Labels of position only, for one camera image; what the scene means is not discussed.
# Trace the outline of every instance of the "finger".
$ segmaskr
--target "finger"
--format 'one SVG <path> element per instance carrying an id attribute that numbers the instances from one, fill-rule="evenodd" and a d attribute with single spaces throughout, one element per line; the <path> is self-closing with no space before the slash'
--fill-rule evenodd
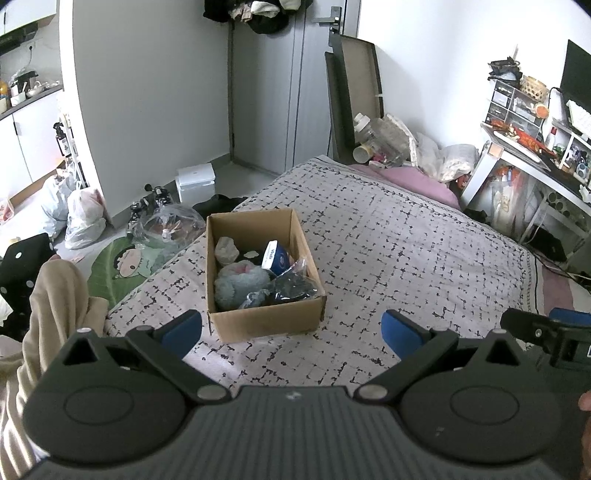
<path id="1" fill-rule="evenodd" d="M 579 408 L 583 411 L 591 411 L 591 392 L 581 395 L 581 398 L 579 398 Z"/>

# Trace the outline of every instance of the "kitchen counter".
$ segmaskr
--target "kitchen counter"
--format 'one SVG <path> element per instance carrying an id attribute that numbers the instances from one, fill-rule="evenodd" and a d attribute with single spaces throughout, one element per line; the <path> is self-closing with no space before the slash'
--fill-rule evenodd
<path id="1" fill-rule="evenodd" d="M 0 113 L 0 121 L 4 120 L 8 116 L 11 116 L 14 112 L 18 112 L 21 108 L 25 108 L 27 105 L 31 105 L 32 103 L 35 103 L 36 101 L 41 100 L 42 98 L 46 97 L 47 95 L 51 95 L 52 93 L 59 92 L 60 90 L 63 90 L 63 89 L 64 89 L 63 85 L 58 85 L 57 87 L 53 87 L 53 88 L 50 88 L 49 90 L 45 90 L 45 92 L 40 93 L 39 95 L 35 95 L 32 98 L 28 98 L 23 103 L 19 103 L 17 106 L 13 106 L 13 107 L 9 108 L 4 113 Z"/>

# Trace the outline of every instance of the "gray plush toy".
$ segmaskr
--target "gray plush toy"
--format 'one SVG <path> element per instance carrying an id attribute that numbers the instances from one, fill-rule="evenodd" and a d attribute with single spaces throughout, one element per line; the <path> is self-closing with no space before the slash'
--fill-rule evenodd
<path id="1" fill-rule="evenodd" d="M 217 306 L 224 311 L 236 310 L 249 293 L 262 290 L 269 282 L 268 272 L 249 260 L 227 265 L 214 283 Z"/>

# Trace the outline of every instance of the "box lid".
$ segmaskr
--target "box lid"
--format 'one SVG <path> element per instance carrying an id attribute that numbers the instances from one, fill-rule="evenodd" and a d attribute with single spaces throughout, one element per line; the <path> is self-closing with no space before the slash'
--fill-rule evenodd
<path id="1" fill-rule="evenodd" d="M 181 168 L 178 171 L 177 177 L 178 185 L 181 187 L 212 183 L 215 180 L 216 174 L 210 163 Z"/>
<path id="2" fill-rule="evenodd" d="M 338 150 L 352 150 L 358 144 L 353 118 L 358 113 L 372 119 L 384 116 L 378 56 L 373 43 L 346 35 L 333 36 L 333 52 L 333 58 L 327 58 L 327 63 L 332 62 L 327 65 L 329 90 L 336 92 L 330 101 L 333 113 L 338 107 L 340 118 L 335 125 L 337 119 L 332 115 L 332 127 L 335 141 L 343 144 Z"/>

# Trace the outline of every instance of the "pink pillow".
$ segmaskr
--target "pink pillow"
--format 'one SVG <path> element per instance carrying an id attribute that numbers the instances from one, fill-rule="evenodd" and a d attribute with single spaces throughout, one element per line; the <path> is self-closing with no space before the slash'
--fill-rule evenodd
<path id="1" fill-rule="evenodd" d="M 460 210 L 460 204 L 455 194 L 447 188 L 445 183 L 439 183 L 415 167 L 395 167 L 385 170 L 374 170 L 367 165 L 353 165 L 353 168 L 374 178 L 386 180 L 403 189 L 418 193 L 431 200 Z"/>

